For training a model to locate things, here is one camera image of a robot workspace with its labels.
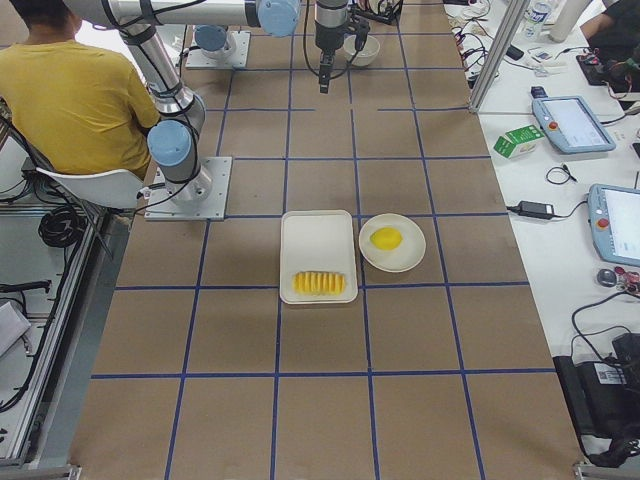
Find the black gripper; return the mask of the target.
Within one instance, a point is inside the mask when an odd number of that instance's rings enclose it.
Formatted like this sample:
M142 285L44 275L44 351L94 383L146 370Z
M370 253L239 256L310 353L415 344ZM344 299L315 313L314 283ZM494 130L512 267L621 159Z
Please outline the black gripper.
M334 53L343 46L344 37L353 37L354 53L364 48L369 34L369 22L358 15L347 0L319 0L315 4L315 45L322 51L319 63L319 90L329 93L334 65Z

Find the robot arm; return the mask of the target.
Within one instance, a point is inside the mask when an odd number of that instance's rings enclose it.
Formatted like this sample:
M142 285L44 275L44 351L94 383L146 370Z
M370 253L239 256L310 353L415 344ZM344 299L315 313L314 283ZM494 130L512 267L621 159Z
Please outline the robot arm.
M209 195L213 179L197 153L206 117L203 101L182 81L157 33L160 25L259 27L283 37L295 32L298 1L67 1L72 13L119 32L161 115L147 143L164 175L170 203L194 204Z
M260 1L257 19L263 30L275 37L294 33L300 18L298 1ZM348 71L354 60L366 46L370 25L359 16L347 1L318 1L314 10L315 46L320 50L319 66L313 68L306 61L307 69L318 78L319 91L329 92L332 80ZM235 50L232 32L221 25L196 25L193 30L195 45L213 59L225 59ZM336 52L344 46L345 39L354 40L354 52L347 58L343 71L335 73Z

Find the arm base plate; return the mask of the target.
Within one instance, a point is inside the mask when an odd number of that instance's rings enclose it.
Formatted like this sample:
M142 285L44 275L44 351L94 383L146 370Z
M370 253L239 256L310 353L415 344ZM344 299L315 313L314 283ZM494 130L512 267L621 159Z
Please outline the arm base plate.
M192 70L238 70L247 64L251 33L199 25L186 58Z
M231 157L200 157L200 172L176 196L179 185L165 180L157 167L153 184L163 183L152 189L148 201L152 204L144 210L148 221L223 221L226 213L233 159Z

